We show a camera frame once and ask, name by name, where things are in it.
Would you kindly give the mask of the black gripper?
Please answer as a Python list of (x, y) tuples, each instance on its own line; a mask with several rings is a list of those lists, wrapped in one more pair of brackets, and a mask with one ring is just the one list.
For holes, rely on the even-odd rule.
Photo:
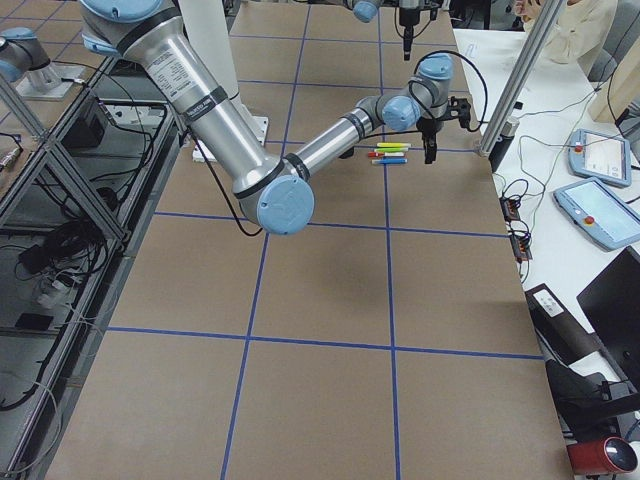
[(436, 161), (438, 145), (437, 134), (441, 130), (441, 122), (434, 119), (421, 118), (418, 121), (418, 130), (421, 133), (424, 163), (433, 164)]
[(403, 59), (409, 60), (414, 40), (415, 27), (420, 21), (419, 0), (399, 0), (399, 25), (402, 28)]

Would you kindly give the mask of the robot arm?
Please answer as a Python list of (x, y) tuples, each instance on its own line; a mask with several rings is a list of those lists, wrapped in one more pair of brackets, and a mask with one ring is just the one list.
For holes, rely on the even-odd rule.
[(397, 95), (361, 99), (356, 107), (295, 153), (269, 154), (184, 35), (170, 1), (85, 1), (87, 49), (141, 65), (195, 137), (231, 177), (247, 219), (271, 234), (291, 235), (310, 221), (315, 198), (308, 181), (381, 126), (404, 131), (447, 110), (453, 61), (422, 59)]
[(437, 19), (443, 1), (428, 0), (327, 0), (303, 1), (303, 4), (337, 5), (349, 10), (362, 23), (370, 23), (383, 7), (393, 9), (394, 28), (402, 40), (403, 60), (411, 59), (415, 39)]

